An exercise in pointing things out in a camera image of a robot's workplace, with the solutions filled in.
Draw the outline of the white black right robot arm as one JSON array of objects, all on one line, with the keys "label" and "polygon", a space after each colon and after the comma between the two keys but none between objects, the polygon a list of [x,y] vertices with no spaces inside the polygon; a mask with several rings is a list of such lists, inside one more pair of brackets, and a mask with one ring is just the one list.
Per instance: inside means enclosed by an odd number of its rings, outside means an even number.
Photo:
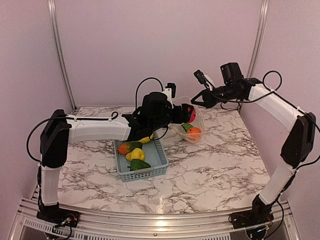
[{"label": "white black right robot arm", "polygon": [[221,103],[255,104],[273,120],[280,131],[272,137],[267,134],[266,144],[277,150],[279,157],[268,183],[253,199],[249,210],[233,212],[229,221],[235,229],[260,225],[272,221],[272,207],[291,185],[299,169],[306,167],[305,160],[313,150],[316,132],[320,130],[316,116],[305,112],[278,93],[278,87],[267,86],[266,80],[244,77],[236,62],[220,66],[224,84],[215,87],[213,80],[203,71],[196,70],[195,78],[205,89],[191,99],[192,105],[207,109]]}]

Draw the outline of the green toy watermelon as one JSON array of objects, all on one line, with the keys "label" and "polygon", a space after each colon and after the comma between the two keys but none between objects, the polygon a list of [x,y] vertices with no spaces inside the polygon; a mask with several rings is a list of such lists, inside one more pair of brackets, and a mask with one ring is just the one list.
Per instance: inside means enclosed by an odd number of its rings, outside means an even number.
[{"label": "green toy watermelon", "polygon": [[185,132],[187,132],[189,129],[191,129],[193,127],[193,125],[190,123],[183,123],[183,124],[181,124],[181,127],[183,128],[183,130]]}]

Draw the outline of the clear zip top bag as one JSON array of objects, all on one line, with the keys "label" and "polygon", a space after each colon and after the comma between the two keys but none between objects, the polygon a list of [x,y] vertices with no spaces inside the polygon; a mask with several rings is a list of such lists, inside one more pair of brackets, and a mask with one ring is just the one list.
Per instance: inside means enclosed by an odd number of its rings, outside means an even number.
[{"label": "clear zip top bag", "polygon": [[189,122],[172,123],[172,129],[184,140],[190,143],[198,142],[205,133],[205,122],[200,109],[196,105],[193,106]]}]

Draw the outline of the green orange toy mango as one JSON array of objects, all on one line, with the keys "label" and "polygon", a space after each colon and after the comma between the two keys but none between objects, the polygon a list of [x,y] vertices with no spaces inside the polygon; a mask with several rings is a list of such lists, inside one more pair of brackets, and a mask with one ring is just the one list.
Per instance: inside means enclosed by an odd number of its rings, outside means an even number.
[{"label": "green orange toy mango", "polygon": [[126,155],[132,152],[134,149],[136,148],[142,149],[142,147],[143,147],[143,144],[139,141],[128,141],[121,144],[117,150],[120,155]]}]

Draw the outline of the orange toy orange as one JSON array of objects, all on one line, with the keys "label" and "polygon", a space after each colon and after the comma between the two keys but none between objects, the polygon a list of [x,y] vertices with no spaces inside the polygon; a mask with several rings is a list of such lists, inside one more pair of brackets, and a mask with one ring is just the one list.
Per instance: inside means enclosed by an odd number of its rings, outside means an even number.
[{"label": "orange toy orange", "polygon": [[190,128],[186,133],[191,141],[198,141],[202,137],[202,131],[197,127]]}]

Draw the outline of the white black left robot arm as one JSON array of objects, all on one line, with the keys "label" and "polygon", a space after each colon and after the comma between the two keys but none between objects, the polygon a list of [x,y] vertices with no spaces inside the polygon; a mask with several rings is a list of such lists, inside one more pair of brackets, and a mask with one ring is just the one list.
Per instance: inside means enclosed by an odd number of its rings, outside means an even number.
[{"label": "white black left robot arm", "polygon": [[58,223],[76,211],[59,207],[58,184],[62,166],[67,160],[68,146],[77,142],[117,140],[139,141],[150,137],[156,130],[169,124],[182,124],[190,120],[193,107],[184,103],[172,103],[167,91],[151,92],[144,96],[142,105],[131,114],[119,115],[114,111],[109,118],[77,117],[67,115],[62,109],[55,110],[45,120],[40,135],[40,164],[38,168],[37,217]]}]

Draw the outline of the yellow toy banana bunch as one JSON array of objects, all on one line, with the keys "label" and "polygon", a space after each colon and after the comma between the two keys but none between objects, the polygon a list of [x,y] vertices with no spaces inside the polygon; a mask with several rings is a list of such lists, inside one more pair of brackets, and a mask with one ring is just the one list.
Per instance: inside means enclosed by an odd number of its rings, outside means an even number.
[{"label": "yellow toy banana bunch", "polygon": [[152,133],[150,136],[144,137],[142,139],[140,139],[138,142],[142,143],[142,144],[147,144],[149,142],[151,142],[154,139],[154,134]]}]

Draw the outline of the red toy apple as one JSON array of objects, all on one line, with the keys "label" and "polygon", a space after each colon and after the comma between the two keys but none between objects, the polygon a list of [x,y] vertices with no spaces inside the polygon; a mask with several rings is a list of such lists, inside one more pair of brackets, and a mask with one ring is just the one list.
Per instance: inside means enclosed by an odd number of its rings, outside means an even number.
[{"label": "red toy apple", "polygon": [[188,113],[189,113],[189,121],[187,122],[188,124],[191,124],[195,119],[196,119],[196,110],[194,107],[189,107],[188,108]]}]

